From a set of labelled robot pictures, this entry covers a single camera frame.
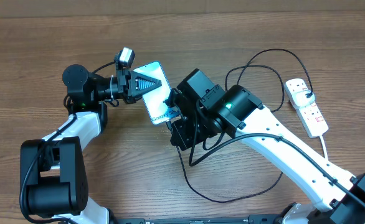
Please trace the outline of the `blue Galaxy smartphone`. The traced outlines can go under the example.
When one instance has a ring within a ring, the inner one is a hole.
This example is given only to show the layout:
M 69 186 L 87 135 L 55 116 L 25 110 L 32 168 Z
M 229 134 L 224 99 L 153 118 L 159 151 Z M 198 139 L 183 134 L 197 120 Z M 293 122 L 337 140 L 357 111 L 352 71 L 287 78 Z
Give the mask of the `blue Galaxy smartphone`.
M 179 110 L 175 106 L 170 108 L 164 103 L 169 97 L 171 87 L 166 78 L 166 74 L 158 61 L 138 67 L 134 69 L 134 72 L 161 81 L 160 87 L 143 95 L 143 101 L 150 120 L 154 125 L 161 124 L 179 116 Z

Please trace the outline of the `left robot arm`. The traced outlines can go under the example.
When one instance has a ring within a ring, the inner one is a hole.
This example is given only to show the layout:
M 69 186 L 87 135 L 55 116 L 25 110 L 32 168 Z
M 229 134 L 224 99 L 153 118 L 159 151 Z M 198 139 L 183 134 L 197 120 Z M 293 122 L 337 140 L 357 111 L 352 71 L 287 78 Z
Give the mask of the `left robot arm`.
M 31 223 L 116 223 L 113 212 L 88 194 L 82 151 L 104 131 L 108 105 L 136 103 L 162 82 L 131 72 L 127 65 L 117 65 L 116 75 L 104 78 L 79 64 L 68 66 L 62 80 L 68 120 L 53 133 L 21 145 L 21 213 Z

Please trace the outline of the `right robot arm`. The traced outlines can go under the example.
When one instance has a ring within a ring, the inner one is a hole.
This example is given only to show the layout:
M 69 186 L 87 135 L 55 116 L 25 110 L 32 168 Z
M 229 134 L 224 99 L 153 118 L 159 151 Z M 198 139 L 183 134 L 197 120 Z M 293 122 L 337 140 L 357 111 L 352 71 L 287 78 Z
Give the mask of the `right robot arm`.
M 240 85 L 223 90 L 193 70 L 165 101 L 180 118 L 170 126 L 179 151 L 219 133 L 268 159 L 310 199 L 293 203 L 276 223 L 365 223 L 365 173 L 354 175 L 319 155 L 291 133 L 254 94 Z

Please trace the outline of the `white charger adapter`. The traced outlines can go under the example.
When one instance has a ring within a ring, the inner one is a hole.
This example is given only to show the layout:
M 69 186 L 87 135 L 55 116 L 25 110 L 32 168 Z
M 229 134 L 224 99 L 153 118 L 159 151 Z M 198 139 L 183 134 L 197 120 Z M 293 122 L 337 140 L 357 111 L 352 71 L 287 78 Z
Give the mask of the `white charger adapter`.
M 315 94 L 311 90 L 293 91 L 290 101 L 295 109 L 304 108 L 315 102 Z

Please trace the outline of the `white power strip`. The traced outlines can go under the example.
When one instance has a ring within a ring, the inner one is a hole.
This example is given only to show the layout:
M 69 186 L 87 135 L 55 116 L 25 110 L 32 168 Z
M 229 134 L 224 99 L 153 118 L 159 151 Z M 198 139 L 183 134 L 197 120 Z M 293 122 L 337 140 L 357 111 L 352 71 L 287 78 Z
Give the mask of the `white power strip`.
M 285 82 L 285 91 L 290 100 L 293 91 L 310 90 L 301 78 L 294 78 Z M 310 138 L 321 137 L 329 129 L 316 102 L 304 108 L 295 109 Z

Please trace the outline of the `brown cardboard backdrop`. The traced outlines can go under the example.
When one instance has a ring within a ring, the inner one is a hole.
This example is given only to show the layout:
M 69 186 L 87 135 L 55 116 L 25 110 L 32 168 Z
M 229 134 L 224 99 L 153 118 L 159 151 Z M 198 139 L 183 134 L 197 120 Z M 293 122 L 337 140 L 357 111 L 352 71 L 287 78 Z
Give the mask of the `brown cardboard backdrop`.
M 365 0 L 0 0 L 0 18 L 365 11 Z

